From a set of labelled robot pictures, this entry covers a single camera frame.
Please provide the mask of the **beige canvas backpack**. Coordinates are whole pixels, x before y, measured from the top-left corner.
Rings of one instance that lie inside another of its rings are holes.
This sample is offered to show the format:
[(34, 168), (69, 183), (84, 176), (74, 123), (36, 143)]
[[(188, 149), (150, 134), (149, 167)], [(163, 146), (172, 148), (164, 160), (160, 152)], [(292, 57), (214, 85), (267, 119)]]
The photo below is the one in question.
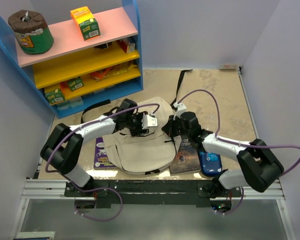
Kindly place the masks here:
[(172, 105), (156, 96), (137, 103), (156, 103), (157, 127), (148, 128), (145, 136), (131, 136), (127, 128), (102, 136), (108, 160), (117, 168), (130, 175), (148, 175), (168, 168), (178, 153), (182, 137), (170, 138), (162, 131), (170, 115), (174, 115)]

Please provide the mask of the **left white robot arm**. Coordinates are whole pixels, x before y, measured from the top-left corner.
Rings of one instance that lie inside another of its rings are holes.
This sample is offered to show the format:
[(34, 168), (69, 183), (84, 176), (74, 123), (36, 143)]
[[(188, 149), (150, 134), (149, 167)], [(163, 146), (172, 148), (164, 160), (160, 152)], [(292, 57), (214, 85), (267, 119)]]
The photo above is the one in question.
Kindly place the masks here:
[(46, 161), (45, 171), (59, 173), (76, 187), (78, 193), (89, 196), (94, 190), (94, 179), (79, 164), (82, 146), (124, 128), (129, 129), (133, 136), (146, 133), (143, 117), (154, 116), (159, 107), (157, 103), (138, 105), (126, 98), (120, 106), (94, 120), (71, 126), (57, 124), (40, 151), (40, 157)]

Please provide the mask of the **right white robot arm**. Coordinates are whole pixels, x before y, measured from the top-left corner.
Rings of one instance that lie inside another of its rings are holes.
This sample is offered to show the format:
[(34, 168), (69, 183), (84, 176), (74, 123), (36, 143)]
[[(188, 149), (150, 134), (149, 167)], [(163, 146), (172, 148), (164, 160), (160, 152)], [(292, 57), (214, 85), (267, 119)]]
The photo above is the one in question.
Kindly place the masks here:
[(199, 153), (213, 153), (239, 163), (239, 169), (222, 170), (205, 187), (206, 191), (217, 196), (223, 197), (236, 187), (251, 187), (263, 193), (284, 173), (283, 165), (264, 141), (255, 139), (239, 143), (237, 140), (218, 139), (212, 131), (201, 127), (194, 112), (170, 115), (162, 131), (172, 138), (187, 137)]

